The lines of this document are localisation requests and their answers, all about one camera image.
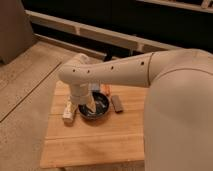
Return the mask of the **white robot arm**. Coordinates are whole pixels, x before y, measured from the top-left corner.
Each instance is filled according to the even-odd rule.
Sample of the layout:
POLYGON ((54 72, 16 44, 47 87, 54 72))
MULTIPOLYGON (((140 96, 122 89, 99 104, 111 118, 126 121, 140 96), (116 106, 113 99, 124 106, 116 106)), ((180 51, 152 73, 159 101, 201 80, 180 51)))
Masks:
POLYGON ((158 51, 91 64, 77 54, 59 78, 74 104, 88 104, 88 85, 146 87, 145 171, 213 171, 213 54, 200 49, 158 51))

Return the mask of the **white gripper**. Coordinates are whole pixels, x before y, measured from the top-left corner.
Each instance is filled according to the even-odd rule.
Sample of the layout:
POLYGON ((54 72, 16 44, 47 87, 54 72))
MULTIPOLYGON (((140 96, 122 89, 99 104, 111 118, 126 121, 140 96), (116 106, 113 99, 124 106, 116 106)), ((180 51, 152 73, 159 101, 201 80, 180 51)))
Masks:
MULTIPOLYGON (((74 104, 87 104, 92 99, 91 90, 89 89, 88 84, 70 85, 69 89, 70 100, 74 104)), ((87 107, 92 115, 96 114, 95 102, 90 102, 87 107)))

